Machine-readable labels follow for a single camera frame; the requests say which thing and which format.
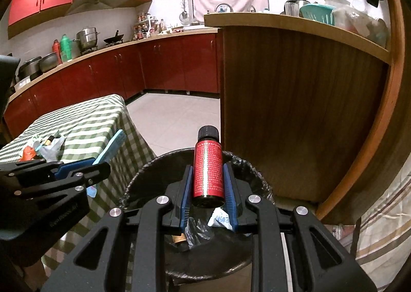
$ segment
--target stainless steel pot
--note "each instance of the stainless steel pot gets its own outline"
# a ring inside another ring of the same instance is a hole
[[[96,28],[85,28],[77,33],[75,40],[79,40],[81,51],[96,47],[98,34]]]
[[[57,54],[53,52],[53,53],[46,55],[39,61],[39,65],[40,65],[40,70],[43,73],[46,73],[49,70],[54,69],[55,67],[58,66]]]
[[[34,80],[39,77],[42,74],[39,65],[41,58],[42,57],[35,57],[23,63],[18,69],[18,78],[23,80],[27,76],[30,76],[30,80]]]

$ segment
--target wooden countertop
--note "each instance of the wooden countertop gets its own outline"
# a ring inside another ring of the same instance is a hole
[[[211,13],[204,16],[205,26],[256,26],[313,34],[357,48],[385,63],[391,63],[388,50],[355,33],[300,17],[267,13]]]
[[[74,63],[77,63],[79,61],[88,59],[89,57],[93,57],[95,55],[98,55],[98,54],[101,54],[101,53],[104,53],[104,52],[116,50],[118,48],[122,48],[122,47],[125,47],[125,46],[130,46],[130,45],[139,44],[139,43],[145,43],[147,41],[153,41],[153,40],[158,40],[158,39],[163,39],[163,38],[170,38],[170,37],[178,37],[178,36],[188,36],[188,35],[191,35],[191,34],[217,33],[217,31],[218,31],[217,28],[205,28],[205,29],[198,29],[198,30],[188,30],[188,31],[178,32],[178,33],[173,33],[173,34],[157,35],[157,36],[142,39],[142,40],[130,41],[130,42],[127,42],[127,43],[122,43],[120,45],[103,48],[101,50],[97,50],[95,52],[92,52],[92,53],[89,53],[89,54],[86,54],[86,55],[82,55],[82,56],[80,56],[78,58],[75,58],[71,61],[65,62],[62,65],[58,65],[54,69],[48,71],[47,73],[44,73],[43,75],[39,76],[37,79],[35,79],[35,80],[31,81],[30,83],[26,84],[25,86],[23,86],[22,88],[17,90],[13,95],[11,95],[9,102],[11,102],[13,99],[18,97],[21,93],[23,93],[24,91],[26,91],[27,89],[29,89],[30,87],[35,85],[36,83],[40,82],[41,80],[44,80],[46,77],[49,77],[50,75],[53,75],[54,73],[58,72],[59,70],[64,69],[64,68],[66,68],[70,65],[73,65]]]

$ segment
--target blue gripper pad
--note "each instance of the blue gripper pad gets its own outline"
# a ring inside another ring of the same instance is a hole
[[[69,172],[83,167],[89,167],[93,164],[95,160],[96,159],[94,157],[90,157],[89,159],[65,163],[64,165],[61,165],[58,172],[54,174],[54,177],[56,178],[56,180],[62,180],[64,178],[67,178]]]
[[[193,183],[193,167],[190,167],[188,172],[187,182],[185,184],[184,195],[181,201],[181,211],[180,211],[180,230],[184,233],[185,227],[188,222],[188,214],[190,213],[191,196],[192,196],[192,183]]]
[[[235,232],[238,227],[238,220],[237,220],[237,203],[234,197],[233,185],[231,182],[235,182],[235,179],[230,179],[230,173],[227,166],[227,163],[223,165],[223,175],[224,175],[224,192],[226,197],[226,210],[229,214],[230,224],[233,227],[233,231]]]

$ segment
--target red bottle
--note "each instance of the red bottle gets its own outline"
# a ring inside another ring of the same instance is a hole
[[[223,154],[214,126],[203,126],[194,151],[193,205],[216,208],[224,204]]]
[[[60,43],[58,42],[57,39],[54,41],[53,46],[51,47],[51,49],[54,53],[57,54],[58,63],[61,65],[63,63],[63,61],[61,60],[61,56],[60,56],[60,52],[61,52]]]

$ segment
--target black garbage bag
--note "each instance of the black garbage bag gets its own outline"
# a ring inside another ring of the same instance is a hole
[[[175,150],[147,163],[132,179],[120,208],[141,208],[149,200],[163,195],[167,186],[182,179],[186,165],[194,161],[194,148]],[[234,176],[247,181],[253,193],[273,201],[270,185],[247,161],[223,152],[223,162],[231,162]],[[227,276],[251,263],[252,237],[234,234],[225,228],[208,227],[214,209],[190,208],[190,235],[194,246],[180,252],[171,238],[164,238],[166,274],[174,285]]]

